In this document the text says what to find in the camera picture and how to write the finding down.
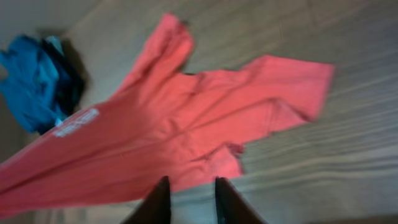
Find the blue clothing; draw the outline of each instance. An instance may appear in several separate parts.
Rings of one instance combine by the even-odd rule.
[[[0,52],[0,63],[8,71],[8,77],[0,81],[0,91],[22,127],[40,131],[68,116],[55,98],[59,86],[68,85],[71,79],[35,39],[17,37],[8,52]]]

